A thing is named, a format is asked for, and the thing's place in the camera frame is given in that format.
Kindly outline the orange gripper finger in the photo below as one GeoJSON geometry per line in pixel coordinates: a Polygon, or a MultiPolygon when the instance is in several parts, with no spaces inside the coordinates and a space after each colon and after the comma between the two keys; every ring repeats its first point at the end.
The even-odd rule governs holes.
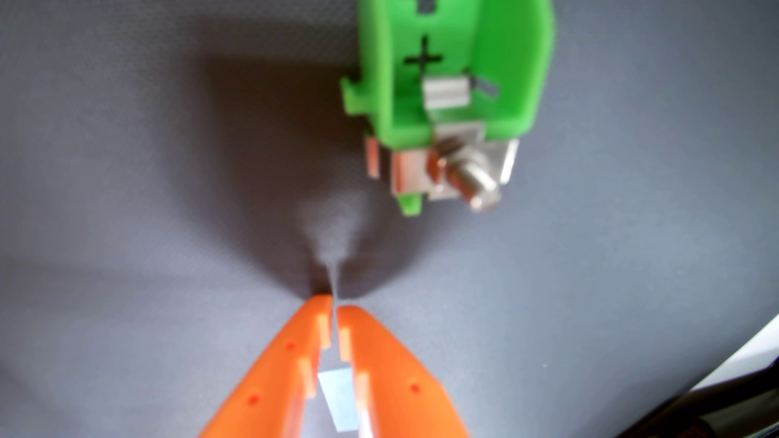
{"type": "Polygon", "coordinates": [[[443,385],[383,324],[356,305],[336,316],[359,437],[469,437],[443,385]]]}
{"type": "Polygon", "coordinates": [[[331,346],[333,297],[317,294],[287,321],[209,420],[200,437],[299,437],[331,346]]]}

